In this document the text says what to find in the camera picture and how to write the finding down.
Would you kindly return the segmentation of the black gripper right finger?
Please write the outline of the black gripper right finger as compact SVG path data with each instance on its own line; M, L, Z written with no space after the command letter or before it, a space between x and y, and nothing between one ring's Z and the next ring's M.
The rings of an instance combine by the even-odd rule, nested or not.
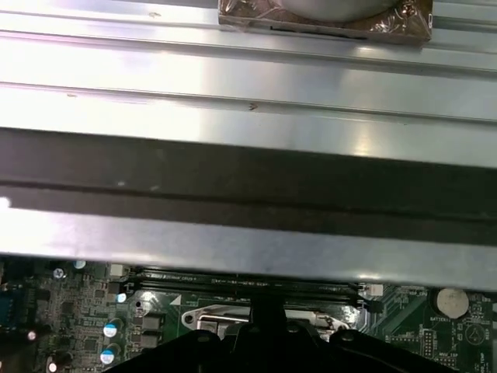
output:
M324 341L311 326L287 320L283 300L267 300L268 364L281 372L445 372L447 368L354 329Z

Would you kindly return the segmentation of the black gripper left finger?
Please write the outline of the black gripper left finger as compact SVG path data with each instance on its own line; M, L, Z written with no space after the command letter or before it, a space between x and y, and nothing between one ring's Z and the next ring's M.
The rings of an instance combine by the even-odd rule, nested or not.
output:
M268 298L251 299L249 321L221 339L197 329L109 369L110 372L263 372L268 361Z

